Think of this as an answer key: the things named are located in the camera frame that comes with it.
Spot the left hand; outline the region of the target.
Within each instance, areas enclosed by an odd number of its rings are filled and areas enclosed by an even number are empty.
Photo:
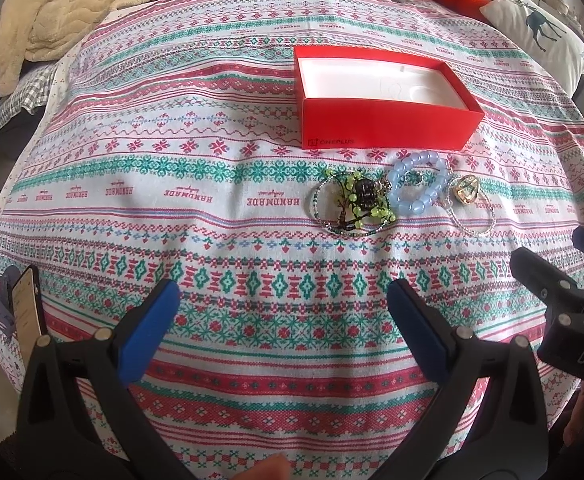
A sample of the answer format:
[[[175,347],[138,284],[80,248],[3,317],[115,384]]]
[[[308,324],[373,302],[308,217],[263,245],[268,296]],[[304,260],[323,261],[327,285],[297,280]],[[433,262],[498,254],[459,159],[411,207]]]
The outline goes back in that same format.
[[[271,455],[252,468],[236,474],[232,480],[290,480],[292,467],[282,454]]]

